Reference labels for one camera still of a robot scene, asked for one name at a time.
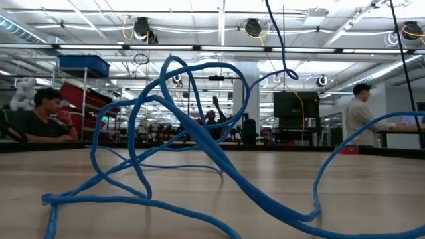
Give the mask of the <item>black cylindrical bin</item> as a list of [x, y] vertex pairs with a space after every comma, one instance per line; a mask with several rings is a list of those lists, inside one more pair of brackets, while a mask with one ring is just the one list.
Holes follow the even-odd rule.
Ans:
[[242, 141], [245, 145], [256, 145], [256, 122], [254, 119], [246, 119], [242, 128]]

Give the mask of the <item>white round pillar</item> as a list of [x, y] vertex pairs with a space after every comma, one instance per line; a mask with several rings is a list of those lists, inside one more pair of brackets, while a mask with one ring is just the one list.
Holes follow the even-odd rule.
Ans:
[[[235, 62], [234, 66], [244, 75], [246, 82], [251, 86], [260, 78], [260, 72], [256, 62]], [[236, 79], [233, 82], [233, 114], [235, 115], [242, 107], [242, 103], [246, 96], [246, 90], [241, 80]], [[249, 101], [245, 109], [249, 113], [250, 119], [256, 121], [258, 125], [260, 118], [260, 90], [255, 85], [251, 90]]]

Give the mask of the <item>ceiling light strip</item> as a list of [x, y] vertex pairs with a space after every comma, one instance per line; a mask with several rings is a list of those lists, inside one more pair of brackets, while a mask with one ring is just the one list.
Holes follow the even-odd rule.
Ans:
[[61, 49], [69, 50], [122, 50], [121, 45], [82, 45], [82, 44], [60, 44]]
[[193, 50], [190, 45], [130, 45], [130, 50], [168, 50], [168, 51], [186, 51]]
[[281, 52], [285, 53], [300, 53], [300, 54], [325, 54], [325, 53], [334, 53], [334, 48], [272, 48], [272, 52]]
[[264, 52], [263, 47], [250, 46], [201, 46], [201, 51], [223, 51], [223, 52]]
[[344, 49], [344, 54], [399, 54], [397, 49]]

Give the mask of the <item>thin black vertical pole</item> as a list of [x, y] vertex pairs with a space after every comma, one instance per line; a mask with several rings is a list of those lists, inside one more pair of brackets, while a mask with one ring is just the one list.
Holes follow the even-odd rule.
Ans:
[[[286, 46], [286, 34], [285, 34], [285, 29], [286, 29], [286, 20], [285, 20], [285, 1], [282, 1], [282, 34], [283, 34], [283, 46]], [[286, 91], [286, 72], [284, 72], [283, 74], [283, 92]]]

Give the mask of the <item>black monitor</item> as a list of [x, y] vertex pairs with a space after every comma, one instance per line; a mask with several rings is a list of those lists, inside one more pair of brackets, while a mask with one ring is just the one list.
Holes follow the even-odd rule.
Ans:
[[278, 127], [302, 128], [307, 118], [319, 119], [317, 92], [274, 92], [273, 103]]

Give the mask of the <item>metal shelf rack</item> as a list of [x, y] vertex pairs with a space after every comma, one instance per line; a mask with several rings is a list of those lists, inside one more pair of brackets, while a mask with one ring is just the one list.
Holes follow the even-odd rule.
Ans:
[[[53, 88], [60, 90], [60, 87], [65, 83], [68, 82], [69, 84], [73, 84], [77, 87], [86, 89], [92, 89], [96, 92], [110, 97], [113, 102], [121, 100], [122, 99], [122, 88], [120, 88], [118, 85], [114, 84], [109, 78], [88, 78], [87, 77], [87, 69], [85, 69], [84, 77], [78, 78], [75, 76], [71, 76], [63, 71], [61, 71], [58, 68], [54, 69], [53, 75], [52, 75], [52, 86]], [[62, 106], [70, 106], [75, 107], [71, 103], [67, 102], [63, 99], [62, 103], [60, 104], [60, 107]], [[85, 106], [82, 106], [82, 114], [85, 113]]]

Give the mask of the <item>blue storage bin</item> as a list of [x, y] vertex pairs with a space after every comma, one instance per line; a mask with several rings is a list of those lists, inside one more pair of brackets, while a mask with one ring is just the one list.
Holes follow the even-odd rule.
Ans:
[[60, 55], [59, 69], [71, 76], [84, 77], [87, 69], [88, 78], [107, 78], [110, 74], [110, 65], [96, 55]]

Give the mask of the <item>white ceiling unit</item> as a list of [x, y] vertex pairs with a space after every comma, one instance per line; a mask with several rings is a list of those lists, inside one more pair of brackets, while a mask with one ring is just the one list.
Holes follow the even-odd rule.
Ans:
[[318, 26], [326, 18], [328, 14], [327, 9], [323, 8], [310, 8], [303, 19], [303, 26]]

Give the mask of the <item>wooden desk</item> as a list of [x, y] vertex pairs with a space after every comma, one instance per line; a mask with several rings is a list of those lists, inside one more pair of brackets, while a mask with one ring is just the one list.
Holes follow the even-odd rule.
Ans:
[[403, 127], [396, 127], [393, 129], [390, 129], [388, 131], [378, 131], [377, 132], [380, 136], [381, 142], [380, 145], [383, 148], [388, 147], [388, 134], [412, 134], [412, 135], [418, 135], [419, 131], [416, 126], [403, 126]]

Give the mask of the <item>open laptop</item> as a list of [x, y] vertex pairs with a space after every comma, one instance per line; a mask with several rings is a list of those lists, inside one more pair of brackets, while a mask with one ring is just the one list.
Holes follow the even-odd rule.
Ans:
[[423, 124], [424, 116], [402, 116], [401, 124], [405, 126], [413, 126], [418, 124]]

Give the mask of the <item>black slanted pole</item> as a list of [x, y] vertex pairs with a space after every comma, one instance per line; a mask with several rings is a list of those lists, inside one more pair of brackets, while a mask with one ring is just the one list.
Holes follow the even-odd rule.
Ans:
[[[411, 86], [411, 83], [410, 83], [410, 77], [409, 77], [408, 68], [407, 68], [407, 65], [406, 65], [404, 48], [403, 48], [401, 36], [400, 36], [400, 29], [399, 29], [399, 26], [398, 26], [398, 23], [397, 23], [394, 4], [393, 4], [392, 0], [389, 0], [389, 2], [390, 2], [391, 13], [392, 13], [392, 19], [394, 21], [394, 29], [395, 29], [396, 37], [397, 37], [397, 40], [398, 40], [398, 47], [399, 47], [399, 50], [400, 50], [400, 56], [401, 56], [401, 59], [402, 59], [402, 67], [403, 67], [403, 70], [404, 70], [404, 76], [406, 78], [406, 83], [407, 83], [407, 87], [408, 87], [408, 95], [409, 95], [410, 105], [411, 105], [412, 111], [415, 112], [416, 111], [416, 104], [414, 102], [412, 86]], [[414, 117], [414, 121], [415, 121], [415, 124], [416, 124], [416, 129], [418, 131], [420, 148], [425, 149], [425, 137], [424, 137], [424, 134], [422, 133], [422, 129], [421, 129], [421, 126], [419, 124], [417, 116]]]

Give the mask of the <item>black background rig frame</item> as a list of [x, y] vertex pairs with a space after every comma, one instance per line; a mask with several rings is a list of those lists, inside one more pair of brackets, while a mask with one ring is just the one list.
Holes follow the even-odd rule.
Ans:
[[[237, 78], [235, 78], [235, 77], [224, 77], [224, 76], [209, 76], [208, 77], [208, 80], [209, 81], [218, 81], [218, 82], [222, 82], [222, 81], [224, 81], [224, 80], [231, 80], [231, 82], [233, 82], [233, 80], [235, 80], [235, 79], [237, 79]], [[225, 127], [223, 127], [224, 128], [224, 130], [223, 130], [223, 135], [222, 135], [222, 137], [226, 137], [225, 136], [225, 131], [226, 131], [226, 128]]]

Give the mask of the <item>silver ventilation duct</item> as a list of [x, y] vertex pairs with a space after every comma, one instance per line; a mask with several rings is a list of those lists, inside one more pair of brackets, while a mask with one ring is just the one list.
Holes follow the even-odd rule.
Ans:
[[29, 43], [46, 44], [44, 39], [38, 37], [37, 35], [24, 29], [22, 26], [2, 15], [0, 15], [0, 29]]
[[[425, 68], [425, 55], [405, 56], [407, 71], [417, 68]], [[331, 89], [331, 91], [348, 92], [353, 89], [356, 84], [378, 84], [390, 78], [394, 78], [400, 74], [404, 74], [404, 63], [402, 60], [393, 63], [380, 64], [370, 70], [360, 73], [357, 76], [339, 84]]]

